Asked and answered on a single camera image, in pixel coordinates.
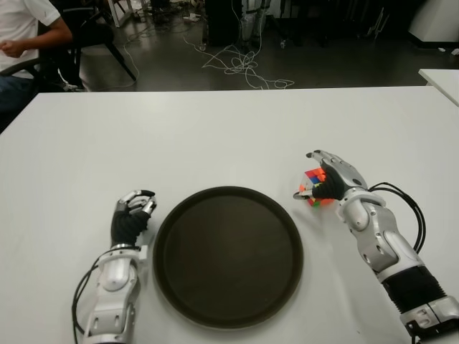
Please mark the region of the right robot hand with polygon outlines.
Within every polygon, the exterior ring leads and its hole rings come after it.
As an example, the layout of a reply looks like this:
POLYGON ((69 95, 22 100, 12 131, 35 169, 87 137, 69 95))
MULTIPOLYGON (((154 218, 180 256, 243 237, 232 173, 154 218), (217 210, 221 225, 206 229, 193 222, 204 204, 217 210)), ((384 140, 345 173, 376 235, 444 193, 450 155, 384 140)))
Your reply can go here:
POLYGON ((297 200, 333 199, 342 200, 347 191, 356 189, 367 190, 363 176, 355 167, 335 154, 324 150, 314 150, 306 154, 307 158, 316 160, 325 173, 325 181, 310 190, 293 194, 297 200))

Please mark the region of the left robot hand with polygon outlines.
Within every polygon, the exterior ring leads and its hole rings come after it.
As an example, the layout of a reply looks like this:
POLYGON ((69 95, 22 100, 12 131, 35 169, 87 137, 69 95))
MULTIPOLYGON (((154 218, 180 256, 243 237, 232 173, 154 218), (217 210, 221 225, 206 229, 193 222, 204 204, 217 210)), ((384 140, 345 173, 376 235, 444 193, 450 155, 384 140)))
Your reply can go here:
POLYGON ((134 190, 121 197, 113 213, 110 239, 111 247, 118 244, 134 246, 157 207, 156 195, 149 190, 134 190))

